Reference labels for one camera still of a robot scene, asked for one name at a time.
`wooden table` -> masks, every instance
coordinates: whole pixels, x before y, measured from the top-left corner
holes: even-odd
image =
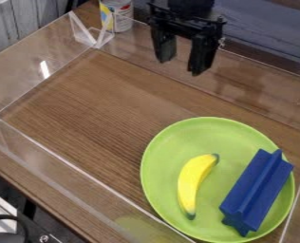
[[[90,3],[78,10],[86,25],[95,23],[96,11]],[[247,82],[251,77],[261,78]],[[259,89],[258,83],[270,77],[273,80],[266,83],[267,88]],[[296,166],[298,185],[300,116],[289,117],[286,112],[300,109],[300,106],[293,106],[288,101],[293,98],[288,97],[290,95],[298,95],[300,98],[300,77],[231,53],[219,52],[213,70],[201,80],[211,82],[211,88],[214,84],[223,85],[227,82],[230,86],[226,90],[231,95],[234,86],[247,95],[239,99],[241,103],[234,98],[225,101],[217,97],[226,92],[223,88],[219,88],[219,94],[210,90],[203,92],[203,83],[195,88],[194,84],[181,84],[91,49],[2,112],[0,119],[151,214],[154,211],[139,184],[141,156],[159,131],[173,122],[191,117],[229,118],[263,132],[284,149]],[[276,90],[273,94],[269,92],[270,87]],[[269,99],[277,103],[278,109],[262,112],[262,101]],[[106,207],[102,201],[106,196],[96,194],[100,189],[90,183],[90,179],[56,158],[44,156],[42,149],[31,154],[27,141],[20,139],[10,142],[8,146],[22,153],[23,158],[31,162],[30,166],[47,178],[38,177],[39,174],[12,162],[3,153],[0,176],[87,241],[126,242],[84,206],[86,202],[95,208],[99,203]],[[48,178],[67,191],[59,193],[59,188],[47,181]],[[293,227],[286,242],[294,242],[290,241],[293,237],[300,242],[300,220],[293,223]],[[281,232],[282,227],[255,242],[278,242]]]

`blue plastic block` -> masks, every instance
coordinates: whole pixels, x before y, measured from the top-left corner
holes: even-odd
[[[280,149],[273,154],[261,149],[253,157],[219,205],[225,214],[222,223],[233,226],[239,235],[258,230],[292,169],[293,165],[282,160]]]

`green plastic plate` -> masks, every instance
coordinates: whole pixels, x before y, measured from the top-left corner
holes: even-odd
[[[210,242],[246,242],[269,234],[282,223],[294,199],[293,174],[257,232],[242,237],[221,223],[218,206],[259,148],[274,152],[278,147],[250,126],[219,118],[179,121],[151,140],[141,164],[143,192],[157,213],[178,231]],[[190,221],[178,204],[178,176],[189,159],[210,153],[219,155],[219,163],[199,187],[197,217]]]

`blue block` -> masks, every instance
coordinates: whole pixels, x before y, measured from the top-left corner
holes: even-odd
[[[259,149],[219,205],[222,223],[233,226],[241,236],[258,230],[292,169],[281,149],[273,154]]]

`yellow banana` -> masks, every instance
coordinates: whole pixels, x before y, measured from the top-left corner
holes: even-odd
[[[198,187],[211,168],[218,163],[218,155],[209,154],[190,159],[178,178],[179,205],[190,220],[195,218],[195,195]]]

